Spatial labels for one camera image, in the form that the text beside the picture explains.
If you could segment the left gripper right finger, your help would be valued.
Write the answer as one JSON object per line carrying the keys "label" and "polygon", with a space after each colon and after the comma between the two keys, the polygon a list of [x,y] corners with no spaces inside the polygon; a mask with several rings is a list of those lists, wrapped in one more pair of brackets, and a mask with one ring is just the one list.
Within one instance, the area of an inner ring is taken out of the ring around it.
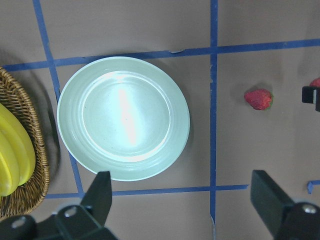
{"label": "left gripper right finger", "polygon": [[271,235],[277,235],[295,202],[264,170],[253,170],[250,200]]}

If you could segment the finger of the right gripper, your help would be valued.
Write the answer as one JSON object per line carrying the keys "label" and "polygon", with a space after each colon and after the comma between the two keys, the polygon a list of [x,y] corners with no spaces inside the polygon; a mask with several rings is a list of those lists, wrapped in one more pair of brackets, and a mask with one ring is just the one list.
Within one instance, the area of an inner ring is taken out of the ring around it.
{"label": "finger of the right gripper", "polygon": [[320,111],[320,88],[315,86],[304,86],[302,88],[302,103],[315,105],[315,110]]}

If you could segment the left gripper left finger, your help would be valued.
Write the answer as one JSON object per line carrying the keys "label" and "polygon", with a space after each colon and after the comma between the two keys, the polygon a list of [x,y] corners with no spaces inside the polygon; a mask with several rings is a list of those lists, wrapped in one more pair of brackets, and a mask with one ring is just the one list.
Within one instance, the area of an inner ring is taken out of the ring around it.
{"label": "left gripper left finger", "polygon": [[80,204],[100,225],[105,225],[112,206],[112,183],[109,171],[97,173]]}

